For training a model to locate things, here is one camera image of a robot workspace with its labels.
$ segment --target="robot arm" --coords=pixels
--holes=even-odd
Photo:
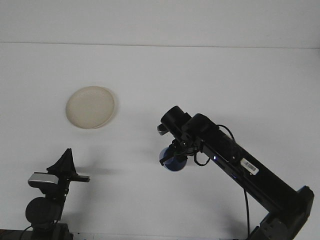
[[[309,187],[293,190],[206,116],[191,117],[175,106],[162,117],[158,131],[175,138],[162,165],[175,155],[204,153],[269,212],[247,240],[292,240],[307,221],[314,199]]]

